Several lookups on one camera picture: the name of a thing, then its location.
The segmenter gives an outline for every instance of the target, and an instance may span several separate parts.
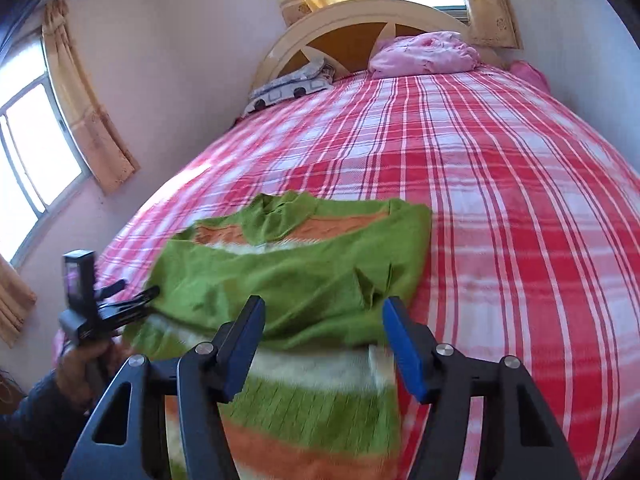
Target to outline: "mattress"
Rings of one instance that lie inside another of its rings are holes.
[[[98,261],[132,296],[168,237],[256,194],[400,197],[433,210],[415,320],[468,356],[519,356],[584,478],[640,428],[640,178],[588,124],[514,76],[361,73],[241,121],[140,208]],[[405,478],[427,411],[400,388]],[[461,478],[473,478],[474,400]]]

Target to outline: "blue gripper pad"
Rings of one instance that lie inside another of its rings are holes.
[[[429,387],[424,379],[424,370],[430,358],[428,354],[420,352],[412,340],[410,332],[414,322],[411,321],[400,298],[392,297],[385,300],[382,306],[382,323],[385,327],[386,338],[391,345],[396,358],[396,364],[402,375],[402,381],[407,391],[418,402],[424,402],[429,392]],[[429,329],[428,335],[433,338]]]
[[[254,360],[266,318],[266,308],[260,296],[250,296],[222,343],[217,364],[226,372],[222,394],[227,402],[244,386],[249,367]]]

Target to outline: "headboard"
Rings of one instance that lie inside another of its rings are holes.
[[[366,70],[378,39],[438,30],[459,32],[464,41],[473,43],[468,25],[433,7],[406,0],[348,0],[333,4],[289,27],[260,63],[252,89],[320,56],[335,67],[336,77]],[[493,49],[476,49],[483,62],[502,66]]]

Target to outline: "metal bolt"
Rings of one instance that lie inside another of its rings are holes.
[[[453,355],[453,346],[448,343],[440,343],[436,346],[436,352],[440,355],[444,355],[445,357],[449,357]]]
[[[213,345],[209,342],[199,343],[196,346],[196,354],[207,355],[213,352]]]
[[[135,354],[127,359],[127,363],[133,367],[142,366],[145,363],[145,357],[142,354]]]
[[[507,357],[504,358],[504,364],[515,370],[516,368],[520,368],[520,359],[513,355],[507,355]]]

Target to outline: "orange stripe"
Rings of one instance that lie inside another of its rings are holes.
[[[165,397],[166,415],[178,424],[176,397]],[[353,456],[286,444],[223,418],[226,440],[234,460],[259,475],[278,480],[391,480],[397,456]]]
[[[381,211],[371,215],[357,216],[312,216],[298,227],[293,229],[282,240],[311,242],[315,240],[329,240],[343,234],[363,229],[375,222],[386,218],[388,213]],[[248,244],[242,234],[242,227],[238,224],[226,225],[223,227],[209,227],[199,225],[196,227],[196,234],[193,237],[196,244],[213,244],[216,242],[226,242],[235,244]]]

